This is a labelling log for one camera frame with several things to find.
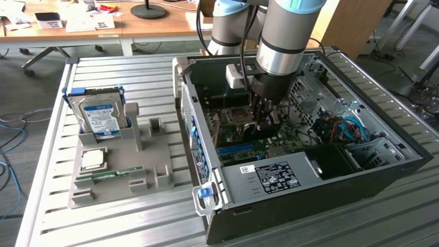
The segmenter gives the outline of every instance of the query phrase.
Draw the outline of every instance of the ventilation grille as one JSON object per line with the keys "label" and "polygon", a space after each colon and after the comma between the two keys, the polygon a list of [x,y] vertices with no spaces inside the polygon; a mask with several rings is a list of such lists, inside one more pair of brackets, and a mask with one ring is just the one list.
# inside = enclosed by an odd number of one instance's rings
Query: ventilation grille
{"label": "ventilation grille", "polygon": [[190,102],[190,97],[188,97],[188,91],[187,87],[183,86],[182,88],[182,116],[184,117],[184,122],[186,122],[186,127],[187,131],[192,129],[192,111],[191,111],[191,102]]}

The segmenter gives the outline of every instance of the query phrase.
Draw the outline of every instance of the metal bracket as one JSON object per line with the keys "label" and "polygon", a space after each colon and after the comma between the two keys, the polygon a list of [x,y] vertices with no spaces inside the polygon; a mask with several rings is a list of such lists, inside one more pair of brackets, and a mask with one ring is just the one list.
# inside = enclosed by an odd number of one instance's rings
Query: metal bracket
{"label": "metal bracket", "polygon": [[179,97],[179,75],[188,71],[191,67],[187,57],[176,57],[172,59],[172,85],[174,97]]}

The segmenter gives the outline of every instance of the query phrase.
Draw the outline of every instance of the barcode label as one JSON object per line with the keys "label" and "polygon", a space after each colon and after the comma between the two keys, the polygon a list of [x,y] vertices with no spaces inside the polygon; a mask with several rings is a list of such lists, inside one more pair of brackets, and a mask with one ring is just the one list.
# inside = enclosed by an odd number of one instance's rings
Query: barcode label
{"label": "barcode label", "polygon": [[116,38],[116,37],[119,37],[119,35],[118,34],[102,34],[98,37],[99,38]]}

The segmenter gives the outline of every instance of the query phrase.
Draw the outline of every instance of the aluminum extrusion table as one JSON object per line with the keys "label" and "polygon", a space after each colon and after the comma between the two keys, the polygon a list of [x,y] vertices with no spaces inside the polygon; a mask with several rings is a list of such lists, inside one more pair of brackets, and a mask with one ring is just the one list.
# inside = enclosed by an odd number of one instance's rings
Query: aluminum extrusion table
{"label": "aluminum extrusion table", "polygon": [[[168,54],[84,58],[67,64],[63,87],[119,83],[140,106],[139,122],[166,122],[176,186],[172,190],[79,209],[67,208],[79,125],[58,96],[16,246],[204,246],[174,106]],[[439,135],[363,70],[335,54],[332,62],[424,148],[439,154]],[[334,78],[330,84],[339,85]],[[342,86],[335,90],[350,95]],[[219,246],[430,246],[439,242],[439,159],[376,197],[231,240]]]}

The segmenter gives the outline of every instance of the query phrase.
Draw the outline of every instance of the label sticker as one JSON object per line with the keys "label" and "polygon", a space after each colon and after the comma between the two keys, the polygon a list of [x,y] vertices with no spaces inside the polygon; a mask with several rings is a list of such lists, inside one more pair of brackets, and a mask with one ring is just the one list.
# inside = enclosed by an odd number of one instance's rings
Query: label sticker
{"label": "label sticker", "polygon": [[111,115],[114,110],[111,104],[84,107],[88,123],[96,135],[108,136],[119,132],[118,119]]}
{"label": "label sticker", "polygon": [[250,173],[255,171],[255,165],[242,166],[239,169],[242,174]]}
{"label": "label sticker", "polygon": [[268,194],[300,186],[287,161],[256,167],[256,173]]}
{"label": "label sticker", "polygon": [[102,35],[99,35],[99,38],[116,38],[116,37],[119,37],[118,34],[102,34]]}

